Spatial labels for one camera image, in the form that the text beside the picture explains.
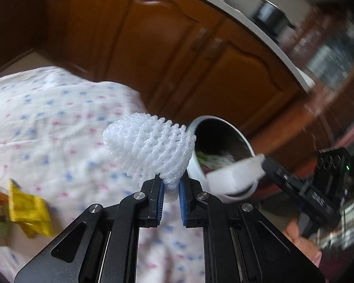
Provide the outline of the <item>person's right hand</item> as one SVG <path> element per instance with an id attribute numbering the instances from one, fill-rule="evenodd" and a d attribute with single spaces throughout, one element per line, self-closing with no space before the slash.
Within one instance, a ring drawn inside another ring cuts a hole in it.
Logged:
<path id="1" fill-rule="evenodd" d="M 316 267 L 319 267 L 322 253 L 312 241 L 300 236 L 297 219 L 291 220 L 282 232 Z"/>

